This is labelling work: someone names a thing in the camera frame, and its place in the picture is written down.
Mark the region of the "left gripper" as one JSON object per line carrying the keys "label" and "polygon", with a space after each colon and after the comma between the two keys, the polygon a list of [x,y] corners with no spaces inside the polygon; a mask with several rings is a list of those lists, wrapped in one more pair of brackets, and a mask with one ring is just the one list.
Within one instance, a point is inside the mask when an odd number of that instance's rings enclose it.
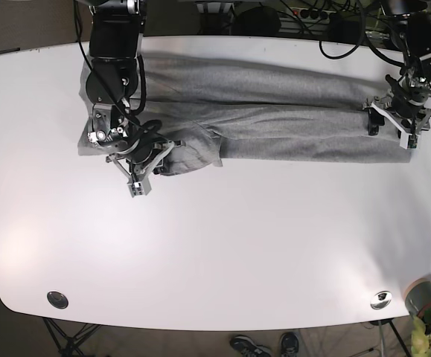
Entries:
{"label": "left gripper", "polygon": [[405,62],[399,78],[387,74],[389,89],[382,97],[375,96],[363,104],[368,114],[368,135],[376,136],[380,127],[392,124],[401,132],[421,135],[430,129],[431,109],[426,107],[431,98],[431,55]]}

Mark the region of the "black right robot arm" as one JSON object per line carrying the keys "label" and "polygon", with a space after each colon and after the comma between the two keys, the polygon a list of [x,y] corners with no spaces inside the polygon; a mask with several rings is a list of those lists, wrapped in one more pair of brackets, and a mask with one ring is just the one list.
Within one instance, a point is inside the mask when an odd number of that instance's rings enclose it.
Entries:
{"label": "black right robot arm", "polygon": [[145,196],[151,173],[166,171],[166,157],[181,141],[160,133],[160,120],[141,122],[147,99],[139,47],[147,16],[145,1],[86,1],[92,14],[83,99],[89,117],[78,144],[81,155],[105,155],[127,178],[131,196]]}

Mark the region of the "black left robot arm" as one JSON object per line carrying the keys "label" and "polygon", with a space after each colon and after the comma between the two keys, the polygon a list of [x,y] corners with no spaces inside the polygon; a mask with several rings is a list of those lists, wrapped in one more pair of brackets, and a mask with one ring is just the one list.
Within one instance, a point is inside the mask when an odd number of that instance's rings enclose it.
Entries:
{"label": "black left robot arm", "polygon": [[394,61],[380,53],[367,40],[373,53],[399,68],[399,78],[387,74],[389,90],[383,97],[367,100],[368,135],[375,136],[386,121],[392,123],[399,136],[416,141],[427,130],[431,109],[425,104],[431,98],[431,21],[426,1],[376,1],[390,30],[390,40],[403,59]]}

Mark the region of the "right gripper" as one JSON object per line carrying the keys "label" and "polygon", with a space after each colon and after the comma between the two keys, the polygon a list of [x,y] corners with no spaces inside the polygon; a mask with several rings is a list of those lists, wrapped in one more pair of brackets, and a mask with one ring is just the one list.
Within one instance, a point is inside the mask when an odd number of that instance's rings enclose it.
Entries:
{"label": "right gripper", "polygon": [[182,146],[162,134],[160,120],[145,123],[130,110],[120,113],[109,104],[95,104],[86,124],[86,148],[90,153],[104,154],[129,181],[142,181],[151,173],[167,173],[166,158]]}

